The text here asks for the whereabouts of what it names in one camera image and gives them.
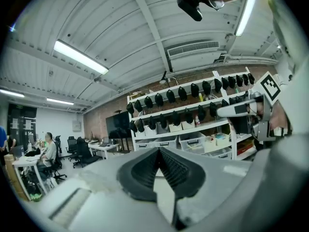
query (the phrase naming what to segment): ceiling light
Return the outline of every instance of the ceiling light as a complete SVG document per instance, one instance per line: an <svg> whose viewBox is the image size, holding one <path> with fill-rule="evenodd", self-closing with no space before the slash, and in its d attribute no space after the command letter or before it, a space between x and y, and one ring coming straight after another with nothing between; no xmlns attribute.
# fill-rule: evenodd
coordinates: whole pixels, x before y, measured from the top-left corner
<svg viewBox="0 0 309 232"><path fill-rule="evenodd" d="M50 99L50 98L46 98L46 100L48 102L57 102L57 103L62 103L62 104L66 104L66 105L74 105L74 103L72 102L67 102L67 101L58 101L58 100L53 100L53 99Z"/></svg>
<svg viewBox="0 0 309 232"><path fill-rule="evenodd" d="M244 12L241 16L239 26L236 30L236 34L235 34L236 36L241 36L243 31L245 30L247 23L248 23L248 20L250 18L251 12L252 12L253 7L254 7L254 3L255 3L255 0L247 0L246 1L245 10L244 10Z"/></svg>
<svg viewBox="0 0 309 232"><path fill-rule="evenodd" d="M10 92L10 91L3 90L3 89L0 89L0 92L3 93L3 94L14 95L14 96L22 97L22 98L25 97L23 94L18 94L18 93Z"/></svg>
<svg viewBox="0 0 309 232"><path fill-rule="evenodd" d="M54 50L62 53L63 55L66 55L67 57L85 65L89 68L101 73L102 75L106 74L108 72L108 69L101 64L97 63L96 61L92 60L88 56L86 56L84 53L81 53L80 51L74 49L73 47L65 44L64 42L57 40L54 45Z"/></svg>

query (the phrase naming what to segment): white wall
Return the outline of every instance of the white wall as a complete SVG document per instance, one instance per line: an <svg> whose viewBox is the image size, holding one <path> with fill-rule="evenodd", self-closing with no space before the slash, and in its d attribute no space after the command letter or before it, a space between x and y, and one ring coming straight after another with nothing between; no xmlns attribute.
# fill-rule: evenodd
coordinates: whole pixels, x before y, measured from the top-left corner
<svg viewBox="0 0 309 232"><path fill-rule="evenodd" d="M73 132L72 121L78 120L81 122L82 129L80 132ZM75 138L84 137L84 118L83 115L78 115L69 112L38 108L36 118L36 133L40 139L44 140L47 132L52 133L54 137L61 135L62 152L66 152L65 147L68 147L68 137Z"/></svg>
<svg viewBox="0 0 309 232"><path fill-rule="evenodd" d="M283 56L278 64L275 66L277 73L280 75L280 79L284 84L289 83L289 75L293 74L289 68L289 63L285 56Z"/></svg>
<svg viewBox="0 0 309 232"><path fill-rule="evenodd" d="M9 103L5 95L0 94L0 126L5 128L7 132Z"/></svg>

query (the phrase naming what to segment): blue shirt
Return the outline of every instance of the blue shirt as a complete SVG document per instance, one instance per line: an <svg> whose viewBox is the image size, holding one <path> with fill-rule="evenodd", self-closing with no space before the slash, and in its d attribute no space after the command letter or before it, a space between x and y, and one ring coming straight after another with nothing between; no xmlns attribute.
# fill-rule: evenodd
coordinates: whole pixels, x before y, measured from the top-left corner
<svg viewBox="0 0 309 232"><path fill-rule="evenodd" d="M6 141L8 139L5 129L0 126L0 147L4 147L4 141Z"/></svg>

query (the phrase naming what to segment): white desk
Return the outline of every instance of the white desk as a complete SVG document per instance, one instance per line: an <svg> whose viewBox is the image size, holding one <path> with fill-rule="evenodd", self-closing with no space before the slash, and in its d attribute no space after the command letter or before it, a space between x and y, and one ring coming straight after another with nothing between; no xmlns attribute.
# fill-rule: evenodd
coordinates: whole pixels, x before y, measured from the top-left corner
<svg viewBox="0 0 309 232"><path fill-rule="evenodd" d="M29 193L28 193L28 191L27 191L27 189L26 189L26 187L25 187L25 185L24 185L24 183L23 183L23 181L22 181L22 179L21 179L21 177L20 177L20 173L19 173L18 168L19 168L19 167L33 167L33 168L34 168L34 171L35 171L35 174L37 175L37 178L38 178L38 180L39 180L39 183L40 183L40 185L41 185L41 187L42 187L44 193L47 194L46 188L45 188L45 186L44 186L44 184L43 184L43 181L42 181L42 179L41 179L41 176L40 176L40 174L39 174L38 167L37 167L38 160L39 160L39 158L41 157L42 153L43 153L43 151L41 151L41 154L35 156L35 157L37 158L36 160L27 161L28 157L22 156L21 158L19 158L19 160L16 160L16 161L14 161L14 162L12 163L12 165L13 165L14 168L15 168L15 172L16 172L18 181L19 181L21 187L23 188L23 190L24 190L24 192L25 192L27 198L28 198L30 201L31 201L30 195L29 195Z"/></svg>
<svg viewBox="0 0 309 232"><path fill-rule="evenodd" d="M93 149L104 151L106 159L108 159L108 154L107 154L108 150L114 149L114 148L116 148L117 151L119 150L119 144L111 145L111 146L107 146L107 147L100 147L100 144L93 144L93 145L88 144L88 147L89 147L89 150L90 150L90 153L91 153L92 156L93 156L93 152L92 152Z"/></svg>

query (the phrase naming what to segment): ceiling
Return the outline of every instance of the ceiling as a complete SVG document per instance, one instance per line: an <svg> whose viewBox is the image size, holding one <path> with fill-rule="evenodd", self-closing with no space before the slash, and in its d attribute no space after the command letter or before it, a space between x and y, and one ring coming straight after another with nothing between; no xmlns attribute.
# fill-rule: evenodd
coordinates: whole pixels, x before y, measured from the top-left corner
<svg viewBox="0 0 309 232"><path fill-rule="evenodd" d="M9 33L0 87L25 94L12 102L86 112L160 80L165 70L176 74L166 54L175 45L218 41L220 64L235 63L234 57L275 62L281 52L266 0L256 1L243 35L234 36L244 3L227 3L219 11L201 5L203 20L195 22L176 0L33 0ZM102 76L55 52L58 39L106 66L108 73ZM46 97L74 105L51 104Z"/></svg>

